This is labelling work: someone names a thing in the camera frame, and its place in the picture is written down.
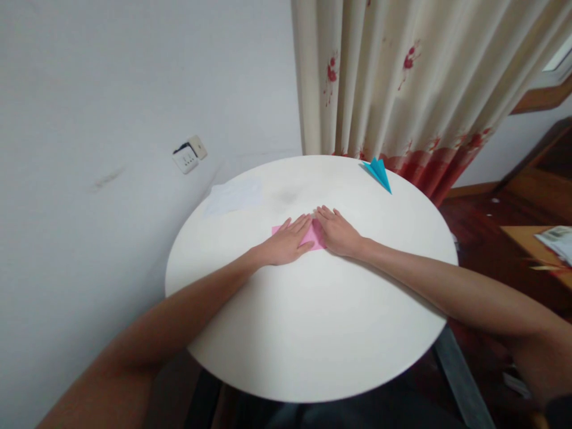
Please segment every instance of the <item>pink paper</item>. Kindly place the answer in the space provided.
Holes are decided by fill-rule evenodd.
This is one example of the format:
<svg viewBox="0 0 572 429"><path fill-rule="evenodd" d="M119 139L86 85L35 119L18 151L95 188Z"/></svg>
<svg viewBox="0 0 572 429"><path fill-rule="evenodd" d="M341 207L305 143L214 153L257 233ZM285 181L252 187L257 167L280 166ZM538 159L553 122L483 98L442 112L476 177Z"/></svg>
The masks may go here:
<svg viewBox="0 0 572 429"><path fill-rule="evenodd" d="M273 226L272 227L272 235L276 234L276 231L280 229L282 225ZM300 245L307 243L308 241L313 241L314 246L310 250L319 250L321 248L326 248L326 244L324 243L324 230L322 229L322 225L320 221L317 219L312 219L312 224L310 225L310 229L302 238Z"/></svg>

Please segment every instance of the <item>electrical outlet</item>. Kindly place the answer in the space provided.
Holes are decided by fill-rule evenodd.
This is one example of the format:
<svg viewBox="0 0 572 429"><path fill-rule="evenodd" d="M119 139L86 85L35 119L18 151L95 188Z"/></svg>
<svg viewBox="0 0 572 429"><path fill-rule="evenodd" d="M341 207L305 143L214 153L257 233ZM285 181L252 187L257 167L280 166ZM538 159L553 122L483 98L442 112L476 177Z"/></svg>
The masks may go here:
<svg viewBox="0 0 572 429"><path fill-rule="evenodd" d="M189 144L191 145L192 149L195 151L195 154L198 156L199 159L205 158L207 154L207 150L204 148L201 139L198 136L193 136L189 139Z"/></svg>
<svg viewBox="0 0 572 429"><path fill-rule="evenodd" d="M198 166L198 158L188 144L181 146L173 153L173 161L179 166L183 174L187 174Z"/></svg>

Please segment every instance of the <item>paper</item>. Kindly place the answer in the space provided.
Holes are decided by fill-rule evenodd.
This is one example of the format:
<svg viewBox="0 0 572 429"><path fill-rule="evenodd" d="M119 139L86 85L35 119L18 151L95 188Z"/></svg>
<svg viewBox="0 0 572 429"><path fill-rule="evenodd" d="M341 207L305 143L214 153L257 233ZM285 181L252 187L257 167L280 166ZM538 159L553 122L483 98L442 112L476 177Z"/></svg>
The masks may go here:
<svg viewBox="0 0 572 429"><path fill-rule="evenodd" d="M221 216L235 210L250 209L261 203L262 181L259 178L230 181L213 186L203 217Z"/></svg>
<svg viewBox="0 0 572 429"><path fill-rule="evenodd" d="M535 234L545 246L552 249L558 257L572 266L572 228L555 226L541 234Z"/></svg>
<svg viewBox="0 0 572 429"><path fill-rule="evenodd" d="M273 226L272 227L272 235L276 234L276 231L280 229L282 225ZM300 245L307 243L308 241L313 241L314 245L310 250L319 250L321 248L326 248L326 244L324 243L324 230L322 229L322 225L320 221L317 219L312 219L312 224L310 225L310 229L302 238Z"/></svg>
<svg viewBox="0 0 572 429"><path fill-rule="evenodd" d="M389 185L389 179L387 178L386 166L383 160L377 160L373 158L371 164L363 163L363 165L369 170L369 172L377 179L381 185L387 189L387 191L392 194L391 186Z"/></svg>

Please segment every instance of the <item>round white table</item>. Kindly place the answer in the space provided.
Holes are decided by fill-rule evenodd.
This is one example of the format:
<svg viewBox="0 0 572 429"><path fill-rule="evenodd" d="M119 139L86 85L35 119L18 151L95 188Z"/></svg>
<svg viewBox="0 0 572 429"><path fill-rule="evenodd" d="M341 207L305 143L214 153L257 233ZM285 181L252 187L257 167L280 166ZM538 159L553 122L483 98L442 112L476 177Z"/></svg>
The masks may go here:
<svg viewBox="0 0 572 429"><path fill-rule="evenodd" d="M388 171L389 194L360 164L335 156L286 158L229 181L258 181L261 200L207 215L209 196L196 208L171 249L167 296L261 243L286 218L321 204L341 211L365 237L457 264L449 228L431 201ZM259 270L188 349L242 391L321 402L398 376L431 347L445 322L431 304L387 275L315 250L292 264Z"/></svg>

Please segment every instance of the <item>skin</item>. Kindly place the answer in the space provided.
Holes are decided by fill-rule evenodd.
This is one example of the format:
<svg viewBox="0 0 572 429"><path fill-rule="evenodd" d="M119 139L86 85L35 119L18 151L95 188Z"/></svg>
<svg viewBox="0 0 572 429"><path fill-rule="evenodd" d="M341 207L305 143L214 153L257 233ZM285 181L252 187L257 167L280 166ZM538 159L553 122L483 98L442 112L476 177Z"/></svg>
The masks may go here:
<svg viewBox="0 0 572 429"><path fill-rule="evenodd" d="M489 277L364 238L336 209L317 207L316 217L332 252L375 266L448 316L503 342L541 406L572 393L572 325L568 322Z"/></svg>
<svg viewBox="0 0 572 429"><path fill-rule="evenodd" d="M550 310L483 275L364 238L336 209L318 207L315 216L333 253L375 266L445 314L503 341L541 405L572 393L572 327ZM161 367L258 269L293 262L309 251L313 242L300 242L311 220L308 214L293 223L288 219L265 242L141 316L105 348L38 427L141 427Z"/></svg>
<svg viewBox="0 0 572 429"><path fill-rule="evenodd" d="M291 219L265 242L165 299L115 338L39 424L41 429L139 428L161 367L184 349L258 269L309 251L312 217Z"/></svg>

